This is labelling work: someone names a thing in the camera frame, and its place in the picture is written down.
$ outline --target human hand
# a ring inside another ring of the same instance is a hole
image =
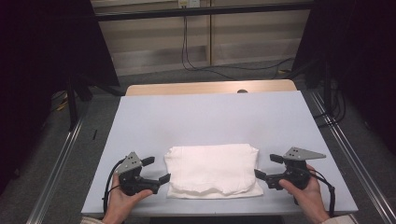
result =
[[[310,165],[306,165],[308,170],[314,170]],[[303,209],[305,217],[311,223],[321,223],[329,219],[320,194],[319,182],[311,176],[305,189],[297,189],[288,180],[279,180],[279,185],[294,196],[300,207]]]
[[[114,188],[119,184],[119,176],[114,174],[111,188]],[[120,187],[114,188],[110,192],[108,208],[102,221],[105,224],[122,223],[123,220],[125,220],[131,213],[134,206],[151,194],[151,190],[145,189],[136,193],[136,195],[128,196],[122,192]]]

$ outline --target folded towel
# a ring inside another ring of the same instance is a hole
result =
[[[259,150],[249,144],[172,147],[170,198],[222,199],[262,195],[254,169]]]

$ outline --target wall outlet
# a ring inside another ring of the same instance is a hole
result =
[[[178,0],[178,8],[188,7],[189,0]]]
[[[189,0],[188,7],[200,7],[200,6],[201,6],[200,0]]]

